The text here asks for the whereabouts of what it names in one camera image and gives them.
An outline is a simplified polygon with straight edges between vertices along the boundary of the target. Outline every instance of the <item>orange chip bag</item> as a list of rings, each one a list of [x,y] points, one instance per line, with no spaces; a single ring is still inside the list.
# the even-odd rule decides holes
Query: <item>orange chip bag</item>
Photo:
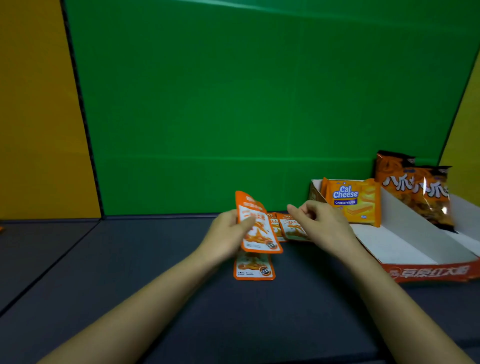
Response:
[[[364,181],[328,180],[322,181],[325,200],[342,210],[349,222],[381,224],[380,184],[372,178]]]
[[[411,207],[438,228],[455,232],[447,187],[449,168],[415,167]]]
[[[411,206],[415,157],[379,150],[375,164],[375,181],[380,182],[405,205]]]
[[[253,228],[245,235],[241,247],[246,252],[279,254],[283,252],[278,239],[274,234],[270,218],[266,214],[265,207],[253,197],[242,191],[235,192],[237,204],[238,222],[250,216],[255,216]]]
[[[297,240],[301,242],[311,241],[302,226],[288,214],[276,213],[283,236],[288,240]]]
[[[270,255],[240,250],[233,264],[233,276],[237,280],[274,280],[275,271]]]
[[[278,219],[276,218],[276,213],[275,212],[267,212],[267,216],[270,218],[270,224],[272,225],[273,232],[275,233],[275,236],[276,236],[276,239],[278,240],[278,242],[279,243],[286,242],[287,240],[282,235],[282,229],[280,228],[280,223],[278,222]]]

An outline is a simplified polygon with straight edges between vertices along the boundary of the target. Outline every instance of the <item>table surface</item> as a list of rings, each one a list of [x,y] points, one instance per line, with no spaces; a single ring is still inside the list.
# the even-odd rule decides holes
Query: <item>table surface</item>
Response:
[[[0,317],[0,362],[34,363],[200,243],[211,218],[100,222]],[[274,281],[236,281],[233,261],[192,297],[145,363],[355,363],[388,356],[345,269],[286,243]],[[404,286],[464,347],[480,346],[480,281]]]
[[[2,223],[0,312],[96,222]]]

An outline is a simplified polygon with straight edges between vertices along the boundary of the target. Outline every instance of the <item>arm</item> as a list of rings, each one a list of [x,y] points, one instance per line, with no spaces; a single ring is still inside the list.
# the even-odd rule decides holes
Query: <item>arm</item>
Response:
[[[135,363],[223,260],[234,255],[255,218],[236,224],[220,214],[200,246],[130,298],[59,346],[39,363]]]
[[[398,364],[473,364],[410,296],[361,246],[336,208],[307,201],[288,212],[322,249],[351,272],[388,349]]]

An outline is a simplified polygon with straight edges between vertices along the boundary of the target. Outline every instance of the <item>cheese wafer package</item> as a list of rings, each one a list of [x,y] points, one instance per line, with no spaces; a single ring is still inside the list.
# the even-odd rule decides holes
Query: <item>cheese wafer package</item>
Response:
[[[274,232],[278,242],[279,243],[286,242],[287,240],[282,235],[282,229],[280,228],[280,223],[278,222],[278,219],[276,218],[276,213],[275,212],[267,212],[267,216],[270,219],[270,224],[272,225],[273,232]]]
[[[301,242],[311,241],[302,226],[288,214],[276,213],[282,234],[287,240],[297,240]]]
[[[246,252],[279,254],[283,252],[278,243],[277,236],[267,216],[265,207],[258,201],[242,191],[235,192],[235,202],[237,204],[238,222],[255,216],[255,225],[245,235],[241,247]]]
[[[415,167],[411,207],[438,228],[455,232],[447,187],[449,168]]]
[[[349,222],[380,227],[380,184],[374,179],[348,181],[324,178],[322,190],[327,203],[340,209]]]
[[[270,255],[240,250],[233,264],[233,276],[237,280],[274,280]]]
[[[379,150],[375,163],[375,181],[411,207],[415,157]]]

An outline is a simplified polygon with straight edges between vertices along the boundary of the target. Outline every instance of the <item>hand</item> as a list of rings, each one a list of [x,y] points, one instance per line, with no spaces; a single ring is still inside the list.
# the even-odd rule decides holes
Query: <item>hand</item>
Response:
[[[237,210],[222,212],[213,220],[204,240],[195,251],[202,259],[214,265],[233,256],[239,249],[243,237],[252,229],[255,217],[237,224]]]
[[[365,252],[338,208],[308,200],[299,208],[288,205],[287,210],[317,246],[340,260]]]

